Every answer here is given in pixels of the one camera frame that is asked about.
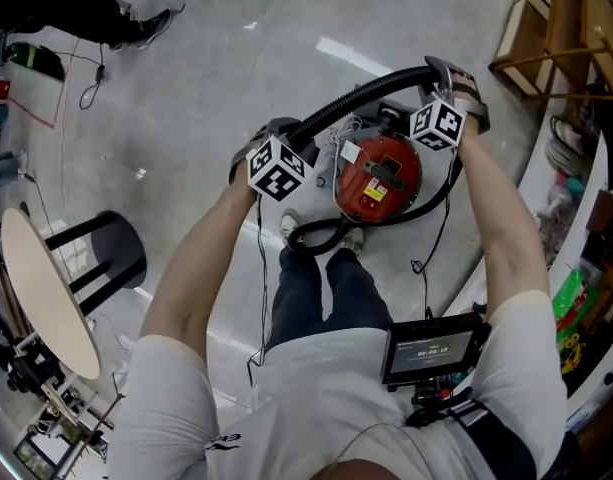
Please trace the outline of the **person's left white shoe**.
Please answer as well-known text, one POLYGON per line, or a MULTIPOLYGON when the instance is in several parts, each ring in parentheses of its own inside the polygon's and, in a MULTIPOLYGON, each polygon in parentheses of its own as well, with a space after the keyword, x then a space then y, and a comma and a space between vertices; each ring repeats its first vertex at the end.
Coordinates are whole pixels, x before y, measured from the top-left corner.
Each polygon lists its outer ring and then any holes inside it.
POLYGON ((279 234, 285 248, 288 247, 289 237, 293 231, 301 226, 299 214, 292 208, 287 208, 279 221, 279 234))

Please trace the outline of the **person's left forearm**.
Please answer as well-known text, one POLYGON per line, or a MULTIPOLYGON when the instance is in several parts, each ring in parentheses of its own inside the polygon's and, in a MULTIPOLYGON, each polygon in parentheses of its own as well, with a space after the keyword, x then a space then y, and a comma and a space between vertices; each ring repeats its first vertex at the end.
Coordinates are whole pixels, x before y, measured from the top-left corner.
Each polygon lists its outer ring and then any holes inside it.
POLYGON ((235 181, 184 236, 155 290, 142 337, 171 338, 206 357, 210 316, 255 201, 248 184, 235 181))

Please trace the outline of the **sunflower pot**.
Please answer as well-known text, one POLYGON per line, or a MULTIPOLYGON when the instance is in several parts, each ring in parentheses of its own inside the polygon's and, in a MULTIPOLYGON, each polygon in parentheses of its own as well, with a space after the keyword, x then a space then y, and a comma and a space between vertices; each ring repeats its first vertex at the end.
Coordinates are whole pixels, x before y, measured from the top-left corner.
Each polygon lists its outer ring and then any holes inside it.
POLYGON ((585 346, 579 333, 574 333, 563 341, 560 351, 560 371, 563 375, 573 372, 579 366, 585 346))

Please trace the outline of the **person's right white shoe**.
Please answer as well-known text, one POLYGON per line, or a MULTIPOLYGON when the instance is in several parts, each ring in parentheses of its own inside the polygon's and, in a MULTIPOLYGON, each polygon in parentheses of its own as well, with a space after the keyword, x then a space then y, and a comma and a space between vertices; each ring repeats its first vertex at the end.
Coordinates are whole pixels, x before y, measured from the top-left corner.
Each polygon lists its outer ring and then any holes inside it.
POLYGON ((359 256, 365 242, 365 233, 361 228, 351 228, 340 240, 337 250, 349 251, 355 256, 359 256))

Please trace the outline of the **person's left hand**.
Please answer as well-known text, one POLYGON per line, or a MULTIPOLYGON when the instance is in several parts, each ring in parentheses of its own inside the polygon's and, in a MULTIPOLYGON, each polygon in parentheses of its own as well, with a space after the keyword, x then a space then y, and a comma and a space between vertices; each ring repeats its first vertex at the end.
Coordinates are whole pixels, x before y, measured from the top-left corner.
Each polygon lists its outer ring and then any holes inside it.
POLYGON ((258 148, 259 141, 260 141, 259 138, 252 138, 250 141, 246 143, 246 145, 243 148, 241 148, 233 156, 231 160, 229 174, 228 174, 228 184, 229 185, 232 185, 234 183, 239 165, 242 162, 246 163, 246 156, 248 155, 248 153, 258 148))

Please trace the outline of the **white metal shelving rack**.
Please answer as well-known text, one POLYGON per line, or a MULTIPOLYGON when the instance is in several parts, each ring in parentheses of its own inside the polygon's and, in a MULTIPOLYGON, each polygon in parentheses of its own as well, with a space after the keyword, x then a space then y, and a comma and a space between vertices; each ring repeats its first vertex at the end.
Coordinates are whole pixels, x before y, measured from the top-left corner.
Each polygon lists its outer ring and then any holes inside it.
MULTIPOLYGON (((552 99, 548 102, 535 148, 519 184, 519 192, 532 212, 544 210, 548 206, 548 194, 554 185, 556 171, 547 161, 545 149, 547 143, 552 139, 550 119, 562 114, 564 108, 563 100, 552 99)), ((592 157, 589 178, 585 183, 585 191, 575 218, 560 251, 549 268, 552 295, 557 294, 570 272, 579 266, 582 248, 588 235, 586 223, 596 196, 601 189, 607 187, 607 180, 607 149, 605 142, 600 140, 596 153, 592 157)), ((569 395, 567 402, 568 430, 582 430, 607 403, 613 394, 613 383, 606 384, 605 377, 612 372, 613 342, 607 351, 600 354, 598 364, 586 375, 581 385, 569 395)))

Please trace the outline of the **green plastic bag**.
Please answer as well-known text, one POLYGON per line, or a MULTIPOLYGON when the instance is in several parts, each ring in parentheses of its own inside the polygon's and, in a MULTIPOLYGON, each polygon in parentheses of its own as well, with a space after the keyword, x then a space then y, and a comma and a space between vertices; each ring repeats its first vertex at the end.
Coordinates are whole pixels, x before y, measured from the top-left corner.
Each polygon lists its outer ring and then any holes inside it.
POLYGON ((592 308, 598 297, 598 289, 591 284, 580 269, 568 274, 553 298, 553 311, 558 333, 567 331, 592 308))

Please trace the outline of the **round beige table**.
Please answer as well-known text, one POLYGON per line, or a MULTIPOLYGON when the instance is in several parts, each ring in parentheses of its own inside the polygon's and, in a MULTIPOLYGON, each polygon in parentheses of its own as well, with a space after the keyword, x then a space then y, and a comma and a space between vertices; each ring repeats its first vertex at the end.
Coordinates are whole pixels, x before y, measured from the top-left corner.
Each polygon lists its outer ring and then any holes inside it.
POLYGON ((39 338, 73 373, 97 379, 101 358, 86 318, 120 290, 144 282, 147 258, 135 228, 107 210, 43 238, 25 213, 9 208, 2 217, 1 246, 15 295, 39 338), (97 264, 69 282, 53 253, 86 235, 97 264))

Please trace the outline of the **brown metal stand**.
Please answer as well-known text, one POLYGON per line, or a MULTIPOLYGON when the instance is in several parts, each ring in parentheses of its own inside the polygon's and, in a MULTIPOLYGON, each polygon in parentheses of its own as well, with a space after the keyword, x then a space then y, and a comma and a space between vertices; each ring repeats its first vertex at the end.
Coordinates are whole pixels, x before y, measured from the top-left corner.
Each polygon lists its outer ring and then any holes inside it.
POLYGON ((125 395, 121 393, 118 389, 115 374, 111 375, 111 379, 115 390, 114 400, 108 406, 106 411, 96 419, 97 423, 95 424, 95 426, 91 429, 86 428, 88 433, 85 435, 85 438, 79 444, 77 451, 72 455, 72 458, 70 459, 70 462, 68 463, 66 468, 62 471, 59 480, 69 480, 70 475, 73 476, 73 479, 76 479, 75 467, 82 455, 85 452, 88 452, 90 448, 99 447, 104 443, 104 435, 102 434, 102 428, 106 427, 110 431, 114 430, 114 424, 109 421, 109 417, 116 408, 116 406, 125 398, 125 395))

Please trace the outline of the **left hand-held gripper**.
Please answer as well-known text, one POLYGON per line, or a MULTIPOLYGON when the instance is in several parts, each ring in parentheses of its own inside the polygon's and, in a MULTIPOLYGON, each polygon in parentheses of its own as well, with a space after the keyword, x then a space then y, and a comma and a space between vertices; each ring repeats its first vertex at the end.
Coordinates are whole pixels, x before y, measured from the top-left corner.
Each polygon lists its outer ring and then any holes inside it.
POLYGON ((298 124, 299 120, 291 117, 271 119, 258 131, 258 138, 265 142, 246 155, 248 185, 276 202, 282 202, 311 177, 320 154, 314 137, 298 155, 278 139, 298 124))

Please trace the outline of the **black board green stripe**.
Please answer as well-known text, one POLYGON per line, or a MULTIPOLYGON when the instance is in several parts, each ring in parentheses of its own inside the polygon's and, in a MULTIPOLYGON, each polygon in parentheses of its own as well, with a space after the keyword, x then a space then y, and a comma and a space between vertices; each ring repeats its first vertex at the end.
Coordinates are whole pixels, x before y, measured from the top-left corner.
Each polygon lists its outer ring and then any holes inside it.
POLYGON ((43 45, 14 42, 4 49, 4 60, 25 67, 59 82, 64 82, 66 72, 59 55, 43 45))

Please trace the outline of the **person's white shoe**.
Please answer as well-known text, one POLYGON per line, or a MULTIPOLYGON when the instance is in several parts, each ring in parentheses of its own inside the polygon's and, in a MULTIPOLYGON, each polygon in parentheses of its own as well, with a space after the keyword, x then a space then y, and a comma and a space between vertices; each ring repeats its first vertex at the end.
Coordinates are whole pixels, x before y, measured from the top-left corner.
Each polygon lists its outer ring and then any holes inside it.
POLYGON ((287 208, 279 221, 279 234, 285 248, 288 247, 289 237, 293 231, 301 226, 299 214, 292 208, 287 208))
POLYGON ((365 242, 365 233, 361 228, 351 228, 340 240, 337 250, 349 251, 355 256, 359 256, 365 242))

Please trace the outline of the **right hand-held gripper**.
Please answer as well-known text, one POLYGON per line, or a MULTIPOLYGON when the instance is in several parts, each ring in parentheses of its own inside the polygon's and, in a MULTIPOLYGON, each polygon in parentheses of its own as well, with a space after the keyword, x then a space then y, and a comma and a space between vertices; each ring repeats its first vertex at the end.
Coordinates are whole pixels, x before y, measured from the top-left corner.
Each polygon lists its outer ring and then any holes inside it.
POLYGON ((421 85, 421 102, 427 105, 410 116, 410 140, 429 149, 456 149, 466 113, 450 105, 454 103, 451 65, 433 56, 424 60, 434 78, 421 85))

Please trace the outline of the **person's right hand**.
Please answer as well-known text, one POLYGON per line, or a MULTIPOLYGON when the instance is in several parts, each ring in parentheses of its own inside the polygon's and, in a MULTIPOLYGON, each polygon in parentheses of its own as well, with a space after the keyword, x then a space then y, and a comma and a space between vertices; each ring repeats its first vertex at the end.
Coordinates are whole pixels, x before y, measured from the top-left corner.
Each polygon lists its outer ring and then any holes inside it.
POLYGON ((449 74, 454 106, 477 120, 479 135, 488 132, 490 130, 488 106, 482 100, 475 78, 453 66, 449 68, 449 74))

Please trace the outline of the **black screen device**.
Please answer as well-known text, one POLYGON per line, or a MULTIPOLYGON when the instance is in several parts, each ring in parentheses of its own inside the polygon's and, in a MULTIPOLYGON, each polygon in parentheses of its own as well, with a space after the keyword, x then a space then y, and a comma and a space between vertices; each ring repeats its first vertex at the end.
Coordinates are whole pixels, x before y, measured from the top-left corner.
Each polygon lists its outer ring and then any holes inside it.
POLYGON ((477 364, 490 331, 472 312, 395 323, 387 332, 381 381, 396 389, 464 373, 477 364))

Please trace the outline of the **person's navy trousers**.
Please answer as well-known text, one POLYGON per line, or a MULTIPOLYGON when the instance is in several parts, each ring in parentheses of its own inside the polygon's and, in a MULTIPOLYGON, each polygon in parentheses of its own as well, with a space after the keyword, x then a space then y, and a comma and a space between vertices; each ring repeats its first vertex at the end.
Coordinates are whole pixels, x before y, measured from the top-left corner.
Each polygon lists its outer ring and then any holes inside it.
POLYGON ((352 250, 338 249, 326 265, 332 291, 328 318, 323 317, 322 279, 315 258, 284 248, 279 264, 267 350, 316 334, 353 328, 387 331, 392 326, 393 319, 372 275, 352 250))

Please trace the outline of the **person's white shirt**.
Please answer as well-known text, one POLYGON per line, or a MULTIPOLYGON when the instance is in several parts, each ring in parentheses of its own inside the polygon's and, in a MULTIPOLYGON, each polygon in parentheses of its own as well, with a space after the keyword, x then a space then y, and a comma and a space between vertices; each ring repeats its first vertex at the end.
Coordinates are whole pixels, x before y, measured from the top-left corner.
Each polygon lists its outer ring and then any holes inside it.
MULTIPOLYGON (((550 298, 505 301, 472 380, 474 397, 526 444, 539 474, 567 420, 550 298)), ((205 361, 186 345, 137 341, 108 450, 110 480, 310 480, 335 460, 378 464, 400 480, 473 480, 484 461, 453 421, 405 425, 380 380, 386 334, 327 332, 274 347, 255 377, 252 412, 218 425, 205 361)))

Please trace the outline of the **red teal vacuum cleaner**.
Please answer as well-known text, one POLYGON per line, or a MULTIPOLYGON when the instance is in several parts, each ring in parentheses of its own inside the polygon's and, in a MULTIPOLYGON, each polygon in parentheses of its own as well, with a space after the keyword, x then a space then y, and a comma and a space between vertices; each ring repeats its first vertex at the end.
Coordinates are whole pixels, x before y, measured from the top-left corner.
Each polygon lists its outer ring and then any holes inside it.
POLYGON ((330 128, 319 188, 331 192, 352 222, 378 224, 405 213, 422 183, 422 165, 408 137, 413 108, 379 99, 330 128))

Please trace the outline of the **wooden chair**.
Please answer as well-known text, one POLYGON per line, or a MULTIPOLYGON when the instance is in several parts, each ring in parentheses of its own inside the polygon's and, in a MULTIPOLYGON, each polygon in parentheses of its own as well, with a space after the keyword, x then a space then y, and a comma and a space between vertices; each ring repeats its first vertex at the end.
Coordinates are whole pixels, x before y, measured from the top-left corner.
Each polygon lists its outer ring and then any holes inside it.
POLYGON ((531 99, 613 101, 613 1, 514 0, 489 70, 531 99))

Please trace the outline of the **person's right forearm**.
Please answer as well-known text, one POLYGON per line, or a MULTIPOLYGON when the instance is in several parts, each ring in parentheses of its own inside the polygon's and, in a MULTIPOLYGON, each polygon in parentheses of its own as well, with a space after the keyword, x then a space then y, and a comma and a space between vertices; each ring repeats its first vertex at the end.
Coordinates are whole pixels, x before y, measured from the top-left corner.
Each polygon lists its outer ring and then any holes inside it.
POLYGON ((475 130, 464 133, 458 155, 481 237, 487 315, 520 293, 550 293, 536 222, 521 194, 475 130))

